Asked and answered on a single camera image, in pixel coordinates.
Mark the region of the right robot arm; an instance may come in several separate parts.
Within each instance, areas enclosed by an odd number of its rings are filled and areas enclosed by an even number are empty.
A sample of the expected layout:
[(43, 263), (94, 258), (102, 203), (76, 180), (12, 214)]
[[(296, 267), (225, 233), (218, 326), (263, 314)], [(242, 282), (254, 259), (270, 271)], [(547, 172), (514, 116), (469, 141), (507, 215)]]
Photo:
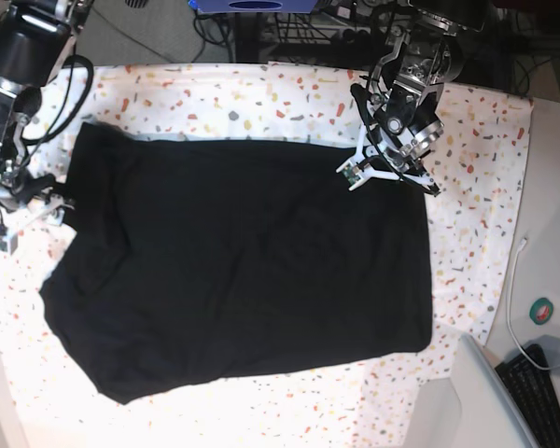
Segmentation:
[[(93, 64), (76, 53), (76, 43), (92, 10), (91, 1), (12, 1), (0, 19), (0, 211), (12, 213), (38, 199), (54, 204), (53, 175), (33, 177), (32, 157), (60, 135), (89, 96)], [(42, 105), (42, 89), (67, 67), (87, 71), (72, 110), (60, 109), (44, 133), (24, 137)]]

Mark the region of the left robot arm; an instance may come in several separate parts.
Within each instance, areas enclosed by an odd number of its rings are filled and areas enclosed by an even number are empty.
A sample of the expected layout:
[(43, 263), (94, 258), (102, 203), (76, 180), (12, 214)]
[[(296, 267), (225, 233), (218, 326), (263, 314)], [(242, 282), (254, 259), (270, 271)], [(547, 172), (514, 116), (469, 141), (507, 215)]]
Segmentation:
[(355, 153), (339, 168), (351, 190), (372, 178), (401, 181), (437, 196), (440, 189), (423, 159), (442, 136), (437, 107), (445, 83), (463, 66), (456, 36), (479, 32), (486, 1), (412, 1), (416, 17), (405, 27), (393, 19), (385, 30), (391, 50), (372, 65), (351, 94), (361, 118)]

